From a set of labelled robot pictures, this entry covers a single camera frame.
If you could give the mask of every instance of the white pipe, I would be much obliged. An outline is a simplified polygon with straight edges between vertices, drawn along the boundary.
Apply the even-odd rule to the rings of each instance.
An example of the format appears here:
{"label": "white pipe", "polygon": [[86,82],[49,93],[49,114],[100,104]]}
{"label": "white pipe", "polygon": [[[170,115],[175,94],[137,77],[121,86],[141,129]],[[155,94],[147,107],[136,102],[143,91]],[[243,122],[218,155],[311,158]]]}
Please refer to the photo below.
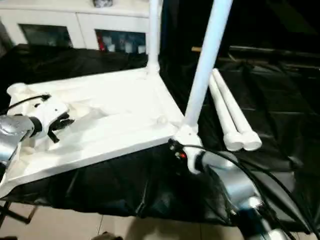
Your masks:
{"label": "white pipe", "polygon": [[215,68],[212,73],[224,102],[231,114],[236,129],[242,134],[243,148],[247,151],[257,150],[262,145],[261,139],[258,134],[252,130],[220,72]]}
{"label": "white pipe", "polygon": [[233,0],[214,0],[185,111],[184,124],[197,126]]}
{"label": "white pipe", "polygon": [[149,34],[148,34],[148,73],[157,73],[160,69],[158,62],[159,42],[159,0],[149,1]]}
{"label": "white pipe", "polygon": [[224,134],[223,141],[226,148],[229,151],[238,151],[242,149],[242,135],[236,129],[234,121],[230,116],[226,103],[221,96],[216,80],[212,74],[210,75],[209,89]]}

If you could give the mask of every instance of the black tablecloth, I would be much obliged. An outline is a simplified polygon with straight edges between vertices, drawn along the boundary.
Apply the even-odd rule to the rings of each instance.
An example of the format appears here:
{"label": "black tablecloth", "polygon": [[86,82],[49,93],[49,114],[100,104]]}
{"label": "black tablecloth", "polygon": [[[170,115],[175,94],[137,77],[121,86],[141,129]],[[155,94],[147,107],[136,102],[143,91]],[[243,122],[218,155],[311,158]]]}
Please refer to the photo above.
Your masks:
{"label": "black tablecloth", "polygon": [[[13,83],[133,69],[145,66],[146,59],[144,55],[19,45],[0,59],[0,104],[3,108],[8,105],[6,89]],[[320,226],[320,72],[237,62],[217,64],[263,142],[255,152],[235,155],[273,173]],[[163,81],[184,112],[197,58],[179,63],[161,56],[160,65]],[[225,150],[208,96],[198,123],[204,146]],[[297,207],[281,188],[264,173],[252,172],[282,223],[291,231],[307,232]],[[189,173],[167,144],[21,185],[4,200],[105,215],[232,225],[219,183]]]}

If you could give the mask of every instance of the black cable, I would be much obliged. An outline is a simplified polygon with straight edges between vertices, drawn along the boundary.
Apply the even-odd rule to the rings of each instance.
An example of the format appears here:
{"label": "black cable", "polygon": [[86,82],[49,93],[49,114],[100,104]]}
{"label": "black cable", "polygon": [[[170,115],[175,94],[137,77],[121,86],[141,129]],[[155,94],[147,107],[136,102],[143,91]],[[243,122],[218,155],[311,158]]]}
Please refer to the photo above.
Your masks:
{"label": "black cable", "polygon": [[228,157],[227,155],[224,155],[223,153],[202,147],[202,146],[198,146],[198,145],[182,145],[183,147],[187,148],[197,148],[197,149],[202,149],[204,151],[216,154],[222,158],[227,159],[229,162],[233,163],[234,165],[236,165],[239,169],[241,169],[247,176],[248,178],[254,183],[255,187],[257,188],[258,192],[261,193],[261,198],[262,201],[264,202],[264,204],[266,205],[269,213],[271,214],[271,217],[273,218],[274,221],[276,221],[282,228],[282,230],[286,233],[286,235],[291,239],[291,240],[296,240],[296,238],[284,227],[284,225],[279,221],[279,219],[276,216],[275,211],[272,209],[272,207],[269,205],[269,202],[267,201],[267,199],[265,198],[265,196],[262,194],[262,190],[260,188],[260,186],[257,184],[257,177],[254,176],[245,166],[243,166],[241,163],[231,159],[230,157]]}
{"label": "black cable", "polygon": [[28,101],[31,101],[31,100],[34,100],[34,99],[42,99],[43,101],[46,101],[50,97],[51,97],[51,95],[49,95],[49,94],[43,94],[43,95],[38,95],[38,96],[32,96],[32,97],[26,98],[24,100],[18,101],[16,103],[12,104],[11,106],[9,106],[9,107],[3,109],[2,111],[0,111],[0,116],[6,114],[10,109],[13,109],[16,106],[18,106],[20,104],[23,104],[25,102],[28,102]]}
{"label": "black cable", "polygon": [[263,172],[264,174],[268,175],[272,180],[274,180],[285,191],[285,193],[291,198],[291,200],[294,202],[294,204],[297,206],[297,208],[299,209],[299,211],[301,212],[301,214],[305,218],[304,220],[307,222],[307,224],[309,225],[310,229],[313,231],[316,238],[318,240],[320,240],[319,232],[318,232],[317,227],[316,227],[314,221],[312,220],[311,216],[309,216],[309,214],[307,214],[306,211],[301,207],[301,205],[298,203],[298,201],[293,196],[293,194],[288,190],[288,188],[279,179],[277,179],[273,174],[271,174],[270,172],[268,172],[264,168],[254,164],[252,162],[243,160],[243,159],[241,161],[244,162],[245,164],[248,164],[248,165],[254,167],[255,169]]}

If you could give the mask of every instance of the floor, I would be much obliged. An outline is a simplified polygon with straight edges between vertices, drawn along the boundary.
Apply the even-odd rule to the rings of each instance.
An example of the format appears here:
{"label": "floor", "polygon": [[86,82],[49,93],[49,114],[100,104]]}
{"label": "floor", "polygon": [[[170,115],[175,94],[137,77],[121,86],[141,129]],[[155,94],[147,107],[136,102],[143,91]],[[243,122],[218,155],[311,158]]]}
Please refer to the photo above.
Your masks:
{"label": "floor", "polygon": [[[28,216],[33,207],[13,203],[10,209]],[[243,239],[235,227],[155,218],[102,216],[48,207],[39,207],[29,225],[6,217],[0,228],[0,237],[17,236],[19,240],[90,240],[105,231],[122,236],[125,240]],[[298,237],[301,240],[315,240],[314,236],[301,233]]]}

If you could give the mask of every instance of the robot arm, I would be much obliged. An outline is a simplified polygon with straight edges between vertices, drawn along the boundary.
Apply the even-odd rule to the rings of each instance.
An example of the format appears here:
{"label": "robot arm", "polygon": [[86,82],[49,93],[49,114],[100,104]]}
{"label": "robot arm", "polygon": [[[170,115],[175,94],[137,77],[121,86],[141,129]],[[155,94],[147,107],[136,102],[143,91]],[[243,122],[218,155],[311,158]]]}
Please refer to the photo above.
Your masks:
{"label": "robot arm", "polygon": [[59,139],[53,133],[71,124],[67,106],[55,97],[38,103],[27,115],[0,115],[0,167],[7,169],[14,158],[18,145],[32,139],[33,145],[40,144],[49,136],[53,142]]}
{"label": "robot arm", "polygon": [[169,141],[177,158],[187,161],[194,174],[218,176],[230,213],[246,240],[288,240],[281,229],[272,229],[264,216],[266,204],[251,178],[240,169],[237,158],[229,153],[215,154],[200,147],[201,141],[191,127],[184,125]]}

